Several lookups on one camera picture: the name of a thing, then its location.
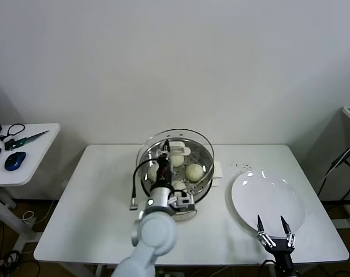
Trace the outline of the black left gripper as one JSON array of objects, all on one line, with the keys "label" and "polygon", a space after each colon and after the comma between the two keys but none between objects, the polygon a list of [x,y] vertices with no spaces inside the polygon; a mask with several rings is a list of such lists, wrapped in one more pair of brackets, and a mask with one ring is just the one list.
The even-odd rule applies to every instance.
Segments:
[{"label": "black left gripper", "polygon": [[170,142],[165,140],[160,146],[160,156],[157,158],[157,187],[172,187],[172,163],[170,156]]}]

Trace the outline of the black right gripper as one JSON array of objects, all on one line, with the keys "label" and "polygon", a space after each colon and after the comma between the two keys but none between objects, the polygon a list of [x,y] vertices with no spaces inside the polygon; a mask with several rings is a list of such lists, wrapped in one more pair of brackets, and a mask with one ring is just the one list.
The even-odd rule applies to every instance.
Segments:
[{"label": "black right gripper", "polygon": [[293,268],[291,253],[295,248],[295,235],[283,216],[280,216],[286,239],[271,239],[265,232],[260,216],[257,216],[258,240],[265,250],[272,254],[280,268]]}]

